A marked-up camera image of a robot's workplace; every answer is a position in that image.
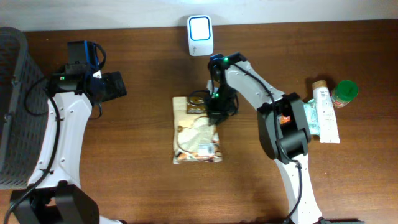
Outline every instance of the toothpaste tube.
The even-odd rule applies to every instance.
[[[326,81],[312,84],[315,108],[317,109],[319,138],[321,143],[340,143],[338,136],[335,109],[331,102]]]

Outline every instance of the green bottle cap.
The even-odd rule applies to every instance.
[[[336,87],[336,95],[344,101],[351,101],[358,95],[359,88],[351,80],[343,80]]]

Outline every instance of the white wall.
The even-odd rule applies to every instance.
[[[0,0],[0,26],[20,30],[184,26],[193,14],[214,25],[397,19],[397,0]]]

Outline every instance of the food package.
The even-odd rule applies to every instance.
[[[215,125],[208,125],[203,99],[191,97],[173,98],[174,157],[173,163],[183,161],[220,162],[222,153]]]

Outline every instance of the white plug-in device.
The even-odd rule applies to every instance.
[[[187,20],[189,54],[192,56],[213,53],[213,29],[206,15],[190,16]]]

